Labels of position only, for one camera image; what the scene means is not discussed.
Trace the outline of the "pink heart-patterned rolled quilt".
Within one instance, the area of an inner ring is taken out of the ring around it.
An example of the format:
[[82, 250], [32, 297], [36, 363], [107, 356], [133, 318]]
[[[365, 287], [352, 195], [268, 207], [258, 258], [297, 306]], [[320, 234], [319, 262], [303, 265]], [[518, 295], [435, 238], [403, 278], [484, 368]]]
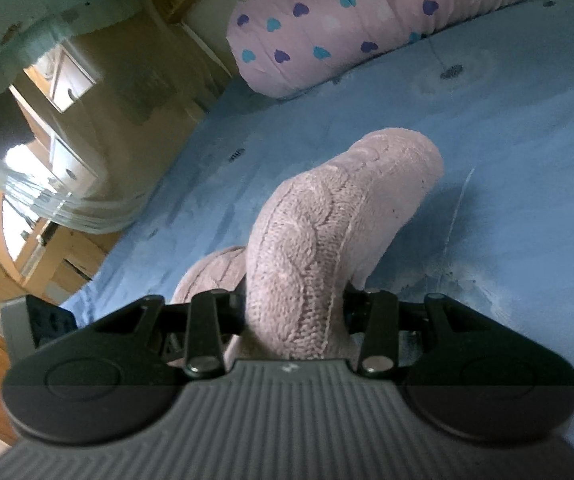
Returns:
[[284, 99], [518, 1], [238, 0], [226, 40], [248, 86]]

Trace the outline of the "pink knitted sweater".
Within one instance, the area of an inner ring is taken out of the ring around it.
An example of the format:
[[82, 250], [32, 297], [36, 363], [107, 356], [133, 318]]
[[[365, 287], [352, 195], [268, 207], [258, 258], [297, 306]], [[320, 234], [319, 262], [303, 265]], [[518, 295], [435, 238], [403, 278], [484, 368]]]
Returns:
[[443, 176], [423, 134], [390, 128], [282, 184], [265, 202], [245, 246], [213, 252], [173, 292], [244, 283], [246, 328], [225, 359], [357, 359], [343, 322], [345, 286], [364, 288], [395, 235]]

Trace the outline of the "blue floral bed sheet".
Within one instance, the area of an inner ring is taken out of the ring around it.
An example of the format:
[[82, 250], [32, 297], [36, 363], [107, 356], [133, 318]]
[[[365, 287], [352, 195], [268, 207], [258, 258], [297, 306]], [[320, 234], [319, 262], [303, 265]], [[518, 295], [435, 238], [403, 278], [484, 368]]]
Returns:
[[368, 285], [442, 292], [574, 366], [574, 0], [524, 0], [290, 100], [234, 80], [66, 308], [86, 324], [170, 296], [201, 257], [247, 242], [281, 182], [395, 127], [428, 136], [444, 175]]

